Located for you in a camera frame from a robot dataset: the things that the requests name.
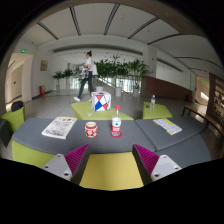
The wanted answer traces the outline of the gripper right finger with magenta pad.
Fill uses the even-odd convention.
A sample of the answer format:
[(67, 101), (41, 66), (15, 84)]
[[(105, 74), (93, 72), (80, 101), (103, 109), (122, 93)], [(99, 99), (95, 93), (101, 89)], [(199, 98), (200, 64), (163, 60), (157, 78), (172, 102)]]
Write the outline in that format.
[(137, 144), (133, 145), (132, 154), (144, 185), (181, 170), (168, 155), (159, 156)]

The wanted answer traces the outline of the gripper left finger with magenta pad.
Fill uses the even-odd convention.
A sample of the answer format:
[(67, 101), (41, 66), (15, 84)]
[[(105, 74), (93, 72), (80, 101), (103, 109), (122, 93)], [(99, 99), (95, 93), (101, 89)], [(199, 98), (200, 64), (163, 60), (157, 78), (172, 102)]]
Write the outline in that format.
[(86, 144), (74, 149), (66, 155), (57, 154), (43, 165), (42, 169), (79, 185), (89, 156), (90, 147)]

